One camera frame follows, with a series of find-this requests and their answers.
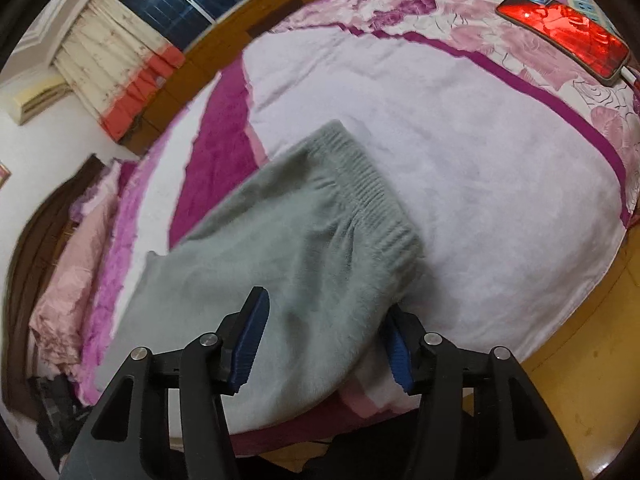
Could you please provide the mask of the grey knitted pants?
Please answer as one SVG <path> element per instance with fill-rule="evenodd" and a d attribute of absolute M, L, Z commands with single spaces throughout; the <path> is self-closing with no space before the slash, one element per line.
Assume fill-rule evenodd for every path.
<path fill-rule="evenodd" d="M 248 382 L 224 404 L 235 434 L 285 422 L 334 392 L 416 276 L 418 230 L 364 148 L 329 122 L 259 169 L 168 254 L 149 254 L 94 373 L 178 350 L 256 286 L 270 299 Z"/>

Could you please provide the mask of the white remote control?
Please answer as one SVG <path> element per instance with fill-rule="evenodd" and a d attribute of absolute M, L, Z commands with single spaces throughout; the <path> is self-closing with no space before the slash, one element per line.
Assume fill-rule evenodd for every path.
<path fill-rule="evenodd" d="M 618 35 L 616 27 L 594 0 L 567 0 L 567 4 L 572 9 L 584 14 L 593 23 L 597 23 L 608 30 L 611 34 Z"/>

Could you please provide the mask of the white air conditioner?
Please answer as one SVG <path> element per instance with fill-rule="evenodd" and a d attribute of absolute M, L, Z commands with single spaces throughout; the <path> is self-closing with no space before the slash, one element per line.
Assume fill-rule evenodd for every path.
<path fill-rule="evenodd" d="M 18 126 L 70 93 L 70 85 L 55 69 L 32 70 L 1 85 L 1 108 Z"/>

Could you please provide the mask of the orange and cream curtain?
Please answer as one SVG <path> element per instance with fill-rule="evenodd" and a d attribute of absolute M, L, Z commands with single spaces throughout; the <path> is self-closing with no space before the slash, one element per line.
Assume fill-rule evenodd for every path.
<path fill-rule="evenodd" d="M 53 58 L 87 112 L 119 141 L 186 58 L 118 0 L 90 0 Z"/>

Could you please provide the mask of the purple pillow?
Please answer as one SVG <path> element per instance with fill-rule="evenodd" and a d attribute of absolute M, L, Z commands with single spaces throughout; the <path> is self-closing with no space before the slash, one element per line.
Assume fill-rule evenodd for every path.
<path fill-rule="evenodd" d="M 135 160 L 114 158 L 98 175 L 98 180 L 90 184 L 81 196 L 74 200 L 68 213 L 70 220 L 80 223 L 107 195 L 122 196 L 130 177 L 137 169 Z"/>

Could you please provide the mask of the pink folded quilt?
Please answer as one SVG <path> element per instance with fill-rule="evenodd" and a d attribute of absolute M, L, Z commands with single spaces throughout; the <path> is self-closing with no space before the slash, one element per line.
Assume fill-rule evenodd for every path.
<path fill-rule="evenodd" d="M 117 206 L 118 196 L 108 194 L 78 224 L 32 311 L 39 359 L 55 373 L 79 373 L 88 307 Z"/>

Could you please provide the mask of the wooden headboard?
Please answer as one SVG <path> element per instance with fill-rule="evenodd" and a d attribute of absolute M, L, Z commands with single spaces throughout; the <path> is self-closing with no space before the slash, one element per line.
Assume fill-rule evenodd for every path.
<path fill-rule="evenodd" d="M 28 384 L 35 366 L 29 347 L 29 319 L 47 287 L 56 260 L 70 238 L 70 206 L 98 180 L 104 163 L 90 155 L 76 174 L 58 186 L 30 217 L 14 248 L 2 307 L 1 392 L 6 408 L 35 420 Z"/>

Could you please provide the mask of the smartphone with red screen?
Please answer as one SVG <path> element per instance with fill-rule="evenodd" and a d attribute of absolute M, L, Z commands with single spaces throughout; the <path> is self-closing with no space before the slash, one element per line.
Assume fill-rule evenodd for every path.
<path fill-rule="evenodd" d="M 496 13 L 553 44 L 606 86 L 620 79 L 631 56 L 619 36 L 558 0 L 502 0 Z"/>

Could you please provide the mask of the purple and white bedspread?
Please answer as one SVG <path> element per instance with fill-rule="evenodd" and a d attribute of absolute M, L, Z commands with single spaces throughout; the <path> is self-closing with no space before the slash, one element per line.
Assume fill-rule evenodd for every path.
<path fill-rule="evenodd" d="M 540 348 L 623 243 L 639 197 L 639 101 L 499 16 L 501 1 L 320 0 L 206 84 L 122 193 L 81 402 L 96 403 L 134 346 L 129 305 L 146 263 L 332 120 L 419 230 L 402 305 L 466 348 Z"/>

